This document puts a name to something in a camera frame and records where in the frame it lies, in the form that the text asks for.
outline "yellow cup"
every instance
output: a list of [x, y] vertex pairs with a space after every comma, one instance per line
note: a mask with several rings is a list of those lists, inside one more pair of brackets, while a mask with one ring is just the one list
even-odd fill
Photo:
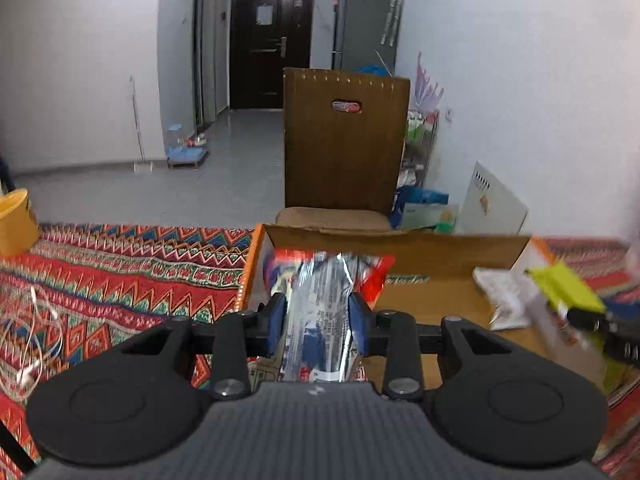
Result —
[[0, 254], [13, 256], [31, 248], [40, 231], [26, 189], [0, 197]]

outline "gray floor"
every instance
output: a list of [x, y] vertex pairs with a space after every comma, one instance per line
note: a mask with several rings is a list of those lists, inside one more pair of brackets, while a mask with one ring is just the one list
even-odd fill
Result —
[[284, 206], [281, 112], [224, 112], [197, 170], [131, 167], [18, 176], [40, 221], [253, 228]]

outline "patterned rug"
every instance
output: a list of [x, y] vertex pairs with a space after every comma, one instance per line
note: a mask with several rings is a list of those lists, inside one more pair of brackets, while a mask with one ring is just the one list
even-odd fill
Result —
[[[92, 224], [42, 224], [41, 229], [31, 251], [0, 259], [0, 304], [17, 289], [37, 283], [61, 314], [62, 352], [42, 380], [166, 316], [213, 322], [233, 307], [251, 245], [251, 231], [239, 229]], [[59, 338], [46, 328], [36, 334], [44, 349]], [[24, 348], [20, 338], [11, 343]], [[15, 374], [18, 353], [1, 349], [0, 366]], [[209, 373], [200, 356], [194, 386], [206, 387]], [[1, 392], [0, 418], [37, 459], [24, 406]], [[0, 480], [15, 476], [18, 470], [0, 452]]]
[[[550, 238], [552, 254], [563, 260], [603, 299], [640, 300], [640, 286], [625, 272], [628, 245], [595, 238]], [[598, 466], [615, 480], [640, 479], [640, 372], [630, 368], [609, 397], [609, 424]]]

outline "beige seat cushion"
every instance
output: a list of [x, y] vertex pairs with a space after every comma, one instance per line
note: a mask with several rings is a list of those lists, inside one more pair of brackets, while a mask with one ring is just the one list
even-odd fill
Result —
[[391, 229], [389, 219], [375, 211], [316, 209], [313, 207], [287, 207], [278, 213], [276, 224], [289, 227], [362, 229], [367, 231]]

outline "refrigerator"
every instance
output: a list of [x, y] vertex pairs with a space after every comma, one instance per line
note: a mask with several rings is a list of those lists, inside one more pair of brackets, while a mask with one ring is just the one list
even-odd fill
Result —
[[334, 1], [333, 69], [353, 71], [367, 65], [382, 66], [382, 57], [388, 70], [394, 73], [398, 34], [391, 42], [393, 46], [389, 37], [381, 44], [391, 3], [392, 0]]

